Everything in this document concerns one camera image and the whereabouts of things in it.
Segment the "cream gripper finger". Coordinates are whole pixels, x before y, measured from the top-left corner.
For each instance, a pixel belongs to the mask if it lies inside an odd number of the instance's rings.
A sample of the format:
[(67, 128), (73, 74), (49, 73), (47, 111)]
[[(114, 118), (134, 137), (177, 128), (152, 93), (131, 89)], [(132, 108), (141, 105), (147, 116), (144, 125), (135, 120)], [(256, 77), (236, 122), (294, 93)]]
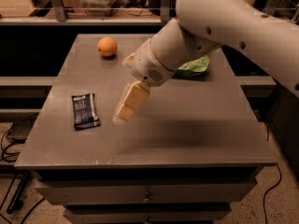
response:
[(124, 67), (131, 67), (133, 64), (133, 59), (135, 57), (135, 54), (132, 53), (130, 55), (128, 55), (122, 62), (121, 65)]
[(125, 124), (150, 97), (150, 86), (142, 81), (128, 84), (116, 107), (113, 122), (117, 125)]

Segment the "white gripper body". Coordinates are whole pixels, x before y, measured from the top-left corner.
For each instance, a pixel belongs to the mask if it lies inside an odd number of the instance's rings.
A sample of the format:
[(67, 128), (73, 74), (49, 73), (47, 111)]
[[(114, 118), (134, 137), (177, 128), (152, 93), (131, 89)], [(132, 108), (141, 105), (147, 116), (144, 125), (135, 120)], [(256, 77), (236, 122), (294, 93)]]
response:
[(131, 60), (131, 73), (150, 87), (158, 87), (170, 79), (175, 71), (165, 68), (157, 60), (151, 50), (150, 39), (148, 39), (134, 53)]

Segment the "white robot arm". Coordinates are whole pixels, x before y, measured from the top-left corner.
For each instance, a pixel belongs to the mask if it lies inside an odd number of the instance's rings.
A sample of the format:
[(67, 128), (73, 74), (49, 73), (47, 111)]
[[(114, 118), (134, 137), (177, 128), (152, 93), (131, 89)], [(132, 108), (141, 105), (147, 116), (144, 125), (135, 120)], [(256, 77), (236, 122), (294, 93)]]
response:
[(123, 65), (136, 82), (121, 96), (113, 121), (123, 124), (188, 61), (221, 46), (245, 55), (293, 94), (299, 85), (299, 26), (264, 14), (244, 0), (177, 0), (176, 17)]

